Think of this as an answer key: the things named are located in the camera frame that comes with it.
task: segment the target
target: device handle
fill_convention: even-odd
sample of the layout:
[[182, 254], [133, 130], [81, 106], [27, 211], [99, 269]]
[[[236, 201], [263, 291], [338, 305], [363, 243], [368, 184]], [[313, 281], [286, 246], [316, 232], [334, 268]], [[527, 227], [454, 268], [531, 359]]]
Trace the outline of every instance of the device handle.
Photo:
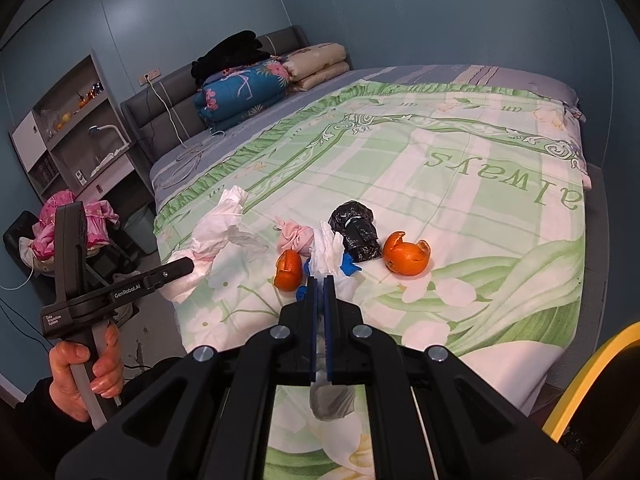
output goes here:
[[91, 329], [70, 335], [65, 339], [73, 343], [80, 343], [89, 349], [89, 360], [82, 365], [71, 365], [71, 373], [96, 430], [118, 411], [116, 399], [105, 399], [96, 395], [91, 391], [90, 386], [91, 381], [95, 379], [94, 364], [106, 349], [104, 333], [108, 326], [109, 320], [104, 320], [95, 324]]

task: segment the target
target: trash can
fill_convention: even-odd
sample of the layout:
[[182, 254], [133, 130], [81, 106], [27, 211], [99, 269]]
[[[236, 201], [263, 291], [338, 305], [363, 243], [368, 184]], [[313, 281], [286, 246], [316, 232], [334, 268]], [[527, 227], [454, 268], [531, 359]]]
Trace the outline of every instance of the trash can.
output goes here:
[[133, 213], [127, 219], [123, 229], [146, 254], [152, 254], [158, 250], [154, 236], [154, 214], [148, 207], [145, 206]]

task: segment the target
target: yellow curved object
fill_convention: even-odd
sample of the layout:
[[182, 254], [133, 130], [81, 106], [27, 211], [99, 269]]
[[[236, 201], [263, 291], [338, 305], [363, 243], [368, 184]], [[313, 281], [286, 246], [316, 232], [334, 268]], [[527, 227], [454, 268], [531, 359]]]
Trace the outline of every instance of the yellow curved object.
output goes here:
[[562, 394], [560, 401], [542, 427], [542, 431], [558, 442], [578, 406], [604, 368], [620, 352], [634, 346], [640, 346], [640, 322], [613, 336], [591, 356]]

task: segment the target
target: metal screw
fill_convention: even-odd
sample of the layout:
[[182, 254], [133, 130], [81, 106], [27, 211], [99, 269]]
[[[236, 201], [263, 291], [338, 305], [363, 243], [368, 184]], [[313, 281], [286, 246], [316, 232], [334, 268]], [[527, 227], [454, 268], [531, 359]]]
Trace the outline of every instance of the metal screw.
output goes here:
[[351, 329], [351, 332], [358, 339], [366, 339], [373, 334], [373, 329], [369, 325], [356, 325]]
[[447, 349], [444, 348], [444, 346], [434, 345], [429, 347], [429, 349], [427, 350], [427, 355], [433, 361], [441, 363], [444, 361], [444, 359], [449, 357], [449, 352], [447, 352]]
[[291, 330], [289, 330], [288, 326], [276, 325], [269, 330], [269, 334], [274, 339], [286, 339], [291, 334]]
[[193, 351], [193, 358], [196, 361], [203, 363], [204, 361], [208, 361], [216, 354], [216, 349], [211, 346], [198, 346]]

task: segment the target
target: gray headboard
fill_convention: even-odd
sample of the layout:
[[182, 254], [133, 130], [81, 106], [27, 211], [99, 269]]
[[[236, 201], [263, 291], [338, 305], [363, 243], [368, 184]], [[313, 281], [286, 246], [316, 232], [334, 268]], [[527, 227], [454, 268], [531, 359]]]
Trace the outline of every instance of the gray headboard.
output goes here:
[[[297, 25], [270, 32], [258, 39], [262, 43], [262, 49], [274, 56], [309, 46], [305, 33]], [[206, 129], [193, 105], [193, 96], [198, 88], [191, 77], [191, 63], [153, 81], [153, 84], [156, 92], [171, 109], [175, 126], [183, 139]], [[148, 86], [122, 102], [120, 108], [130, 136], [140, 143], [151, 163], [179, 144], [166, 108]]]

